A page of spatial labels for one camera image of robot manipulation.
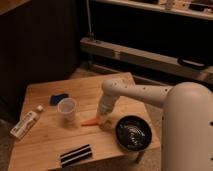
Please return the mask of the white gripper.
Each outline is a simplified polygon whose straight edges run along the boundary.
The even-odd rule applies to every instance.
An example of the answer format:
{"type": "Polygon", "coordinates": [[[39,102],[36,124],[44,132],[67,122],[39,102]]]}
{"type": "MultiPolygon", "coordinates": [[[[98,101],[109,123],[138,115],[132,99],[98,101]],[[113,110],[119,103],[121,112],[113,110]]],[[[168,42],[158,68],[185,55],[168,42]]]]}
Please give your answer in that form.
{"type": "Polygon", "coordinates": [[[96,118],[99,125],[106,123],[108,115],[113,111],[112,106],[107,106],[103,103],[98,104],[96,118]]]}

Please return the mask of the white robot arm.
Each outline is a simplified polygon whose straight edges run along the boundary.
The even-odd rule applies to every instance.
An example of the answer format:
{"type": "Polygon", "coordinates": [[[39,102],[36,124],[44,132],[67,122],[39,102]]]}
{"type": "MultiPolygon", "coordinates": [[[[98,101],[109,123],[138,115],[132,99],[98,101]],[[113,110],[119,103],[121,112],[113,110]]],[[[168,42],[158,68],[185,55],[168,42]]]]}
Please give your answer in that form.
{"type": "Polygon", "coordinates": [[[102,82],[97,116],[110,114],[125,96],[163,109],[162,171],[213,171],[213,91],[194,83],[175,86],[102,82]]]}

